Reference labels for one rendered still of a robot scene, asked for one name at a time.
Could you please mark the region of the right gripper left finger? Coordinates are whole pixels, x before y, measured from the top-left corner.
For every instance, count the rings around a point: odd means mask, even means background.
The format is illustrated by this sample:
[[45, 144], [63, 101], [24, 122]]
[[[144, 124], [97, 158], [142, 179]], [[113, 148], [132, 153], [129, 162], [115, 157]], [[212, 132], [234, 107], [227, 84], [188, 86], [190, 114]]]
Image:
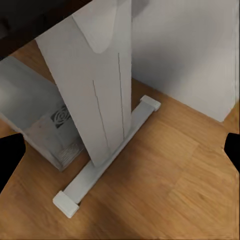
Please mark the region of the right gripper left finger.
[[26, 153], [22, 133], [0, 138], [0, 193]]

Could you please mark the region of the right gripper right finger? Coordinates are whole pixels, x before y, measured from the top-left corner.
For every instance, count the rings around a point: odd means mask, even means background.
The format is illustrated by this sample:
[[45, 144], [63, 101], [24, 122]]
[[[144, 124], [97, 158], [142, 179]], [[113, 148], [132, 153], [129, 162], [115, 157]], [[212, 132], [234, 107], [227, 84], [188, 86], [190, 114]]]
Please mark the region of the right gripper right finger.
[[224, 151], [240, 173], [240, 134], [231, 132], [228, 134]]

